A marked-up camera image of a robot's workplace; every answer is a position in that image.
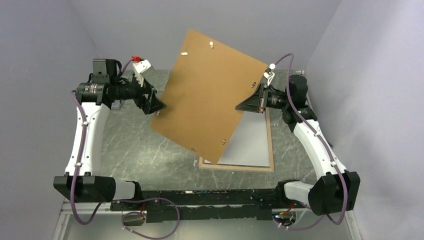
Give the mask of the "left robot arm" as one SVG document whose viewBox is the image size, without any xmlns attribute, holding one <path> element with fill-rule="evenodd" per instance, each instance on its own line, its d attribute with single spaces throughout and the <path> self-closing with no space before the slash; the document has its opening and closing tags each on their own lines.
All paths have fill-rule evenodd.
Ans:
<svg viewBox="0 0 424 240">
<path fill-rule="evenodd" d="M 130 210 L 143 204 L 143 195 L 133 181 L 101 175 L 104 129 L 112 104 L 134 101 L 150 115 L 166 108 L 146 76 L 154 71 L 147 59 L 133 56 L 132 75 L 123 77 L 125 66 L 115 59 L 94 59 L 90 80 L 71 92 L 76 103 L 77 124 L 72 152 L 64 175 L 55 176 L 53 187 L 74 203 L 108 203 L 123 199 Z"/>
</svg>

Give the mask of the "brown backing board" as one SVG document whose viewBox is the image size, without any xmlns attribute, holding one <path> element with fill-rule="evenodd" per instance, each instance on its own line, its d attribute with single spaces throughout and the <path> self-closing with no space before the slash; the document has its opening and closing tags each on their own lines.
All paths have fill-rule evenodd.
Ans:
<svg viewBox="0 0 424 240">
<path fill-rule="evenodd" d="M 267 64 L 189 29 L 152 118 L 155 132 L 216 164 L 242 118 Z"/>
</svg>

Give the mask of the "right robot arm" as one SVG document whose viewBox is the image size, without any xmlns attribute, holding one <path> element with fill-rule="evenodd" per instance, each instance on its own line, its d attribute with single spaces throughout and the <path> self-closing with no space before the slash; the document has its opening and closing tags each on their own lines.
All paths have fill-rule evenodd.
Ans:
<svg viewBox="0 0 424 240">
<path fill-rule="evenodd" d="M 291 75 L 284 91 L 267 82 L 252 84 L 254 92 L 236 105 L 238 111 L 264 113 L 267 109 L 282 112 L 282 118 L 297 137 L 312 163 L 317 180 L 307 184 L 300 180 L 278 183 L 275 202 L 282 208 L 293 201 L 307 205 L 317 216 L 343 214 L 355 207 L 361 179 L 336 157 L 321 131 L 317 116 L 307 103 L 307 79 Z"/>
</svg>

